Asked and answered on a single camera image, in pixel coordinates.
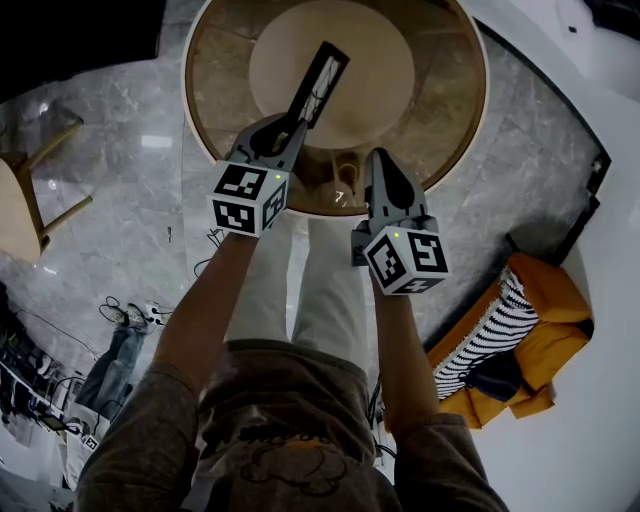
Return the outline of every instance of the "striped pillow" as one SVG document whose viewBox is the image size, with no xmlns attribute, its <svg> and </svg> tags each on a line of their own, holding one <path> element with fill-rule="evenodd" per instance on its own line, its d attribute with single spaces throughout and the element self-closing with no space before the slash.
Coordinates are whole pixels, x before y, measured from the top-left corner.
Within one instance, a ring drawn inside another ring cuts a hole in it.
<svg viewBox="0 0 640 512">
<path fill-rule="evenodd" d="M 538 323 L 524 287 L 509 267 L 502 271 L 500 284 L 501 296 L 491 303 L 473 331 L 435 368 L 440 400 L 462 389 L 472 368 L 514 348 Z"/>
</svg>

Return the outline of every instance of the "shirt sleeve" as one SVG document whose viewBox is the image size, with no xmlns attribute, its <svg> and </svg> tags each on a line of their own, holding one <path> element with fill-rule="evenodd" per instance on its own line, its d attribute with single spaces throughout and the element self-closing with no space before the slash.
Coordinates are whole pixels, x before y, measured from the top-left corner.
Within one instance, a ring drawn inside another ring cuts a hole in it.
<svg viewBox="0 0 640 512">
<path fill-rule="evenodd" d="M 462 416 L 438 414 L 398 443 L 396 493 L 405 511 L 506 511 L 487 482 Z"/>
<path fill-rule="evenodd" d="M 85 465 L 77 510 L 176 510 L 197 462 L 197 396 L 169 365 L 152 365 Z"/>
</svg>

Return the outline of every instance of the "marble floor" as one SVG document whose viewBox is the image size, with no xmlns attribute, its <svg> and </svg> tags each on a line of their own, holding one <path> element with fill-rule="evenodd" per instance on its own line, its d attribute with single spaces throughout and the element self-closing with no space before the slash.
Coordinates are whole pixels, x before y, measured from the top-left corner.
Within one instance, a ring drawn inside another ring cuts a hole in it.
<svg viewBox="0 0 640 512">
<path fill-rule="evenodd" d="M 170 309 L 194 281 L 194 265 L 215 248 L 206 236 L 203 199 L 209 164 L 185 126 L 179 79 L 184 41 L 200 4 L 168 0 L 158 59 L 84 73 L 0 105 L 0 133 L 6 127 L 0 151 L 33 151 L 69 111 L 85 121 L 33 178 L 45 223 L 86 194 L 93 203 L 53 233 L 36 265 L 0 253 L 0 280 L 16 308 L 40 315 L 96 354 L 107 350 L 113 328 L 98 313 L 107 295 Z M 427 194 L 450 247 L 453 277 L 413 298 L 424 339 L 495 275 L 509 252 L 505 233 L 514 233 L 531 254 L 557 246 L 586 205 L 583 187 L 598 153 L 560 98 L 508 50 L 484 39 L 491 100 L 480 138 Z M 308 252 L 303 221 L 298 228 L 289 268 L 289 329 Z M 374 378 L 370 287 L 366 296 Z M 77 341 L 40 319 L 25 313 L 20 318 L 52 357 L 70 369 L 90 369 L 91 354 Z M 145 342 L 138 376 L 159 332 Z"/>
</svg>

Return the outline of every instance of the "orange sofa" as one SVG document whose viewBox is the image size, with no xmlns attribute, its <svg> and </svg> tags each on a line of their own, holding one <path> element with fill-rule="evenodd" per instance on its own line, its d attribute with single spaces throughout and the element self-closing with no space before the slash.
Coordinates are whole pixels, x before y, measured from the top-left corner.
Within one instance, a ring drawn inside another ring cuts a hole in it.
<svg viewBox="0 0 640 512">
<path fill-rule="evenodd" d="M 588 304 L 564 270 L 523 253 L 512 254 L 507 265 L 524 286 L 525 295 L 540 318 L 514 349 L 523 379 L 533 394 L 523 386 L 511 400 L 500 402 L 477 389 L 463 388 L 440 402 L 442 412 L 461 414 L 469 428 L 482 428 L 507 407 L 516 418 L 553 407 L 551 380 L 589 341 L 590 330 L 585 325 L 591 330 L 593 327 Z M 499 295 L 500 284 L 496 280 L 456 326 L 428 352 L 432 368 L 469 335 Z"/>
</svg>

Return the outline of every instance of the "brown t-shirt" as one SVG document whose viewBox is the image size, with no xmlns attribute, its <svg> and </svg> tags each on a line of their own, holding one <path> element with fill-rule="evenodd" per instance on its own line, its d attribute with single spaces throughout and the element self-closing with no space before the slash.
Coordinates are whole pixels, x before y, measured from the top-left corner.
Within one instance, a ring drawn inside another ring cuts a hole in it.
<svg viewBox="0 0 640 512">
<path fill-rule="evenodd" d="M 286 343 L 227 346 L 200 403 L 180 372 L 149 368 L 86 464 L 78 510 L 506 510 L 461 417 L 397 440 L 394 488 L 372 467 L 360 369 Z"/>
</svg>

